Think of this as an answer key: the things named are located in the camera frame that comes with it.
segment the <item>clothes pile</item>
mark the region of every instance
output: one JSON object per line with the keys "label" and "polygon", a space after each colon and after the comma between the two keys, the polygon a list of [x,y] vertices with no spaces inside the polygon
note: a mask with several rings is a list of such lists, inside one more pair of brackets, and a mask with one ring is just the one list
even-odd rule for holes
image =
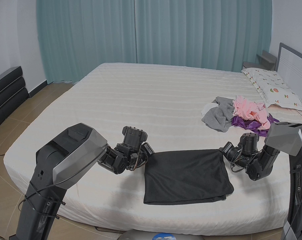
{"label": "clothes pile", "polygon": [[266,137],[273,122],[279,122],[266,110],[263,102],[253,102],[237,95],[236,99],[216,97],[202,110],[202,121],[210,128],[227,132],[230,126],[239,126]]}

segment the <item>floral pillow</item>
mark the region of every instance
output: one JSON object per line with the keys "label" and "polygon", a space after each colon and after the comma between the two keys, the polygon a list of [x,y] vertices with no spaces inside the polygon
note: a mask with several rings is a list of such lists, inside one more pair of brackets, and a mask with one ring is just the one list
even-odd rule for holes
{"label": "floral pillow", "polygon": [[242,72],[255,86],[266,107],[272,104],[283,108],[302,110],[301,99],[286,85],[276,71],[260,68],[245,68]]}

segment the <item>tile floor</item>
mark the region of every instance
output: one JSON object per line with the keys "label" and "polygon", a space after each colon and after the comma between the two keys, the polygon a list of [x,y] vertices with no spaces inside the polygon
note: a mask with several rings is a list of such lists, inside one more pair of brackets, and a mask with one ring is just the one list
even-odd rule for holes
{"label": "tile floor", "polygon": [[[13,142],[40,115],[40,113],[72,87],[70,83],[52,83],[26,100],[18,107],[0,126],[0,155],[5,154]],[[9,177],[0,156],[0,236],[8,239],[15,233],[19,210],[17,204],[22,200],[23,194]],[[204,236],[205,240],[279,240],[281,228],[270,231],[239,235],[239,236]],[[112,240],[120,234],[99,232],[93,226],[75,222],[61,217],[55,220],[50,231],[49,240]]]}

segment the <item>gray garment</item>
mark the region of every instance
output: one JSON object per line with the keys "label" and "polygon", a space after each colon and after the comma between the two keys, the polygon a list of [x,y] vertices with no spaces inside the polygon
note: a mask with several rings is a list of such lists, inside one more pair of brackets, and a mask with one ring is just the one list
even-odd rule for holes
{"label": "gray garment", "polygon": [[233,100],[230,98],[216,97],[212,103],[218,103],[219,106],[211,108],[202,118],[210,128],[227,132],[232,125],[233,118]]}

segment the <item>white headboard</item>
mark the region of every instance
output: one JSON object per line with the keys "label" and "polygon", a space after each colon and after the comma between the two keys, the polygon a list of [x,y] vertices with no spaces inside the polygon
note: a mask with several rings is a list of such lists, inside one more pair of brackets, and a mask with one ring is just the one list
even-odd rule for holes
{"label": "white headboard", "polygon": [[302,100],[302,54],[280,43],[275,70]]}

